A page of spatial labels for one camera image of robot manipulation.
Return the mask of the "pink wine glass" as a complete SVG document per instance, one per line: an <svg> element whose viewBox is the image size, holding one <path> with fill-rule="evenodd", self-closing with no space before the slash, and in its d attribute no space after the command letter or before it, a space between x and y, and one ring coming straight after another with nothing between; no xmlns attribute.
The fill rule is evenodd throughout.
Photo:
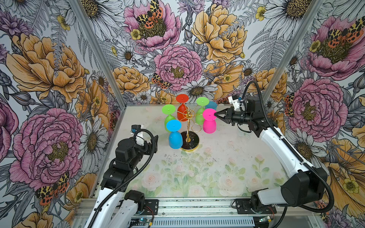
<svg viewBox="0 0 365 228"><path fill-rule="evenodd" d="M203 130L207 134L213 134L217 129L216 111L214 109L205 109L202 116L204 118Z"/></svg>

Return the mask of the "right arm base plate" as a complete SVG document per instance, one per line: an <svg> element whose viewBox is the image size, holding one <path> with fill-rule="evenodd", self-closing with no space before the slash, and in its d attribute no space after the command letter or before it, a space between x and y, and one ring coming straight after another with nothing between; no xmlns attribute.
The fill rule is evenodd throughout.
<svg viewBox="0 0 365 228"><path fill-rule="evenodd" d="M235 199L231 205L236 209L238 214L276 214L277 210L274 205L261 205L251 202L250 199L239 198Z"/></svg>

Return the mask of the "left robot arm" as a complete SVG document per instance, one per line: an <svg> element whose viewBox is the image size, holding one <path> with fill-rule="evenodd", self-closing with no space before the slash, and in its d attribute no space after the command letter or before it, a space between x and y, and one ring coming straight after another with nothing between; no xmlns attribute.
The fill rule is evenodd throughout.
<svg viewBox="0 0 365 228"><path fill-rule="evenodd" d="M147 209L144 193L126 189L151 162L157 152L158 136L142 125L132 125L131 134L117 144L116 156L103 174L86 228L132 227L132 217Z"/></svg>

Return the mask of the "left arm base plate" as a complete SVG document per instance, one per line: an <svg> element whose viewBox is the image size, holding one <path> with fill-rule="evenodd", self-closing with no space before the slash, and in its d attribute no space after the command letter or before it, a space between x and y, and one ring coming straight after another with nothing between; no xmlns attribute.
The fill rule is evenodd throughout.
<svg viewBox="0 0 365 228"><path fill-rule="evenodd" d="M144 207L136 213L136 215L144 216L156 216L159 210L159 200L158 199L146 199Z"/></svg>

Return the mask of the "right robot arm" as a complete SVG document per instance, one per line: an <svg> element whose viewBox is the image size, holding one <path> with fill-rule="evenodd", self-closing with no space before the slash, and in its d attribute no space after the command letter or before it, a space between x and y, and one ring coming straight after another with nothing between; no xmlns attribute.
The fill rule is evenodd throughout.
<svg viewBox="0 0 365 228"><path fill-rule="evenodd" d="M247 125L247 133L255 133L275 154L288 177L281 186L254 191L250 209L256 213L265 206L300 207L314 213L329 212L335 203L333 192L327 183L328 174L316 168L286 139L277 125L268 119L261 90L254 84L258 95L242 97L238 104L215 113L215 117L234 125Z"/></svg>

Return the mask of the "light blue wine glass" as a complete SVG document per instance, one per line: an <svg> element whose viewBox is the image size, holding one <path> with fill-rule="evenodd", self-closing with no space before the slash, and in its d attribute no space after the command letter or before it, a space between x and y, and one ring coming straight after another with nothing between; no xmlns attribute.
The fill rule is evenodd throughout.
<svg viewBox="0 0 365 228"><path fill-rule="evenodd" d="M218 104L214 101L210 101L208 103L208 105L205 106L205 109L213 109L216 110L217 109Z"/></svg>

